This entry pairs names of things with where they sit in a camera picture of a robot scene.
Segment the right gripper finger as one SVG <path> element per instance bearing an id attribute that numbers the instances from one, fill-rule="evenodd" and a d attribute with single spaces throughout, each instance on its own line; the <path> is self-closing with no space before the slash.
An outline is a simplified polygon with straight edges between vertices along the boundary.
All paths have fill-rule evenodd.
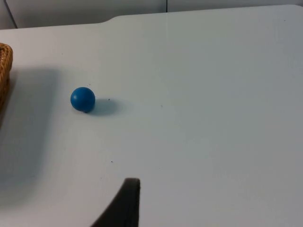
<path id="1" fill-rule="evenodd" d="M 93 227 L 137 227 L 140 215 L 140 179 L 126 178 Z"/>

